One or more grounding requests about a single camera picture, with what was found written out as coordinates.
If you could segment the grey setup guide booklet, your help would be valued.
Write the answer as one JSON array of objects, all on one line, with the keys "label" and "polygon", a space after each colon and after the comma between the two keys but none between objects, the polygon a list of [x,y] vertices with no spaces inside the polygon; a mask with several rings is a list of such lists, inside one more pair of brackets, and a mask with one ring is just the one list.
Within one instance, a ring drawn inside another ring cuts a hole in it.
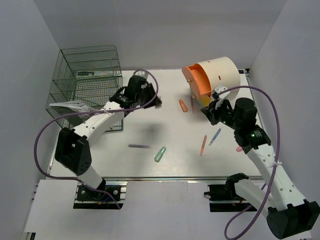
[{"label": "grey setup guide booklet", "polygon": [[[97,109],[87,105],[86,103],[80,100],[50,103],[49,110],[54,113],[53,118],[56,118],[62,115],[73,114],[73,113],[97,111]],[[76,127],[84,123],[87,119],[89,119],[92,116],[93,116],[92,113],[67,116],[65,118],[59,119],[57,122],[61,125],[61,128],[72,129],[73,127]]]}]

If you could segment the small white eraser box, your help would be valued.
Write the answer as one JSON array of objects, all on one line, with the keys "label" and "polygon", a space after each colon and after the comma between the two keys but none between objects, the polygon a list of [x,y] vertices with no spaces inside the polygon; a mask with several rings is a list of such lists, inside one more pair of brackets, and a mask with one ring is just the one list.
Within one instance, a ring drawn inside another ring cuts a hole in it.
[{"label": "small white eraser box", "polygon": [[162,104],[160,103],[160,104],[157,104],[156,106],[155,106],[155,108],[156,109],[159,109],[159,108],[161,108],[162,107]]}]

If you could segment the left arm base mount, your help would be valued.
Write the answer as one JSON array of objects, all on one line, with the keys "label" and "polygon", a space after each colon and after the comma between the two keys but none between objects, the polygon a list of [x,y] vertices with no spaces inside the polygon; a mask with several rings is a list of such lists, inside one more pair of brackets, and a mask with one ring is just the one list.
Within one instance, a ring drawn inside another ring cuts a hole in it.
[{"label": "left arm base mount", "polygon": [[108,192],[112,198],[102,192],[89,190],[83,184],[78,184],[75,192],[73,208],[83,210],[119,210],[122,208],[127,192],[126,181],[107,181],[105,185],[105,192]]}]

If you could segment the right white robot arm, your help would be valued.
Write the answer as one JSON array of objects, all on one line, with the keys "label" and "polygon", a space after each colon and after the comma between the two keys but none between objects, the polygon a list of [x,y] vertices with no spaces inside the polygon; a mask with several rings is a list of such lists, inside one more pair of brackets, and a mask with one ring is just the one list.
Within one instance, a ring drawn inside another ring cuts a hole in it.
[{"label": "right white robot arm", "polygon": [[247,200],[266,218],[270,231],[277,239],[311,230],[320,215],[320,206],[305,198],[276,159],[270,138],[256,124],[254,101],[242,97],[231,106],[228,100],[215,100],[203,107],[201,112],[212,125],[222,123],[233,129],[235,141],[267,184],[267,189],[263,191],[248,176],[237,173],[227,178],[226,195],[233,200],[239,197]]}]

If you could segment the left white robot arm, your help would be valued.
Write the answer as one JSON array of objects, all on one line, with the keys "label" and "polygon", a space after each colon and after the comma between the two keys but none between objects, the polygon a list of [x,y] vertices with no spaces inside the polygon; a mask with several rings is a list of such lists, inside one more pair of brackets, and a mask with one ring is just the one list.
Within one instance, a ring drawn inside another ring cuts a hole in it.
[{"label": "left white robot arm", "polygon": [[132,75],[128,85],[120,88],[102,107],[103,113],[95,113],[82,124],[59,132],[55,160],[89,186],[90,196],[96,200],[103,198],[106,182],[92,167],[94,142],[136,107],[146,109],[161,104],[153,85],[142,76]]}]

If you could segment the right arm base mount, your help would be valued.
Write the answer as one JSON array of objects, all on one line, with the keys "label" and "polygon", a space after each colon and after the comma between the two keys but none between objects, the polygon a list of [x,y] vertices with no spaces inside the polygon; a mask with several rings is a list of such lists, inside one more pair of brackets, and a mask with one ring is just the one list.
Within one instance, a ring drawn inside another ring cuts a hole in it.
[{"label": "right arm base mount", "polygon": [[232,197],[223,184],[208,185],[203,195],[209,200],[211,213],[238,213],[250,205],[241,197]]}]

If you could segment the round white drawer organizer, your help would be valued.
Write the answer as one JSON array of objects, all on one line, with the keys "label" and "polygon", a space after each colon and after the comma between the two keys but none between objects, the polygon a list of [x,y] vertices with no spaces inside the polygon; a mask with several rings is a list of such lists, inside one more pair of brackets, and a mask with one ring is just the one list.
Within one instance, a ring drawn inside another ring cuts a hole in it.
[{"label": "round white drawer organizer", "polygon": [[209,105],[213,91],[219,85],[229,89],[241,84],[236,65],[226,56],[197,62],[183,67],[181,71],[201,107]]}]

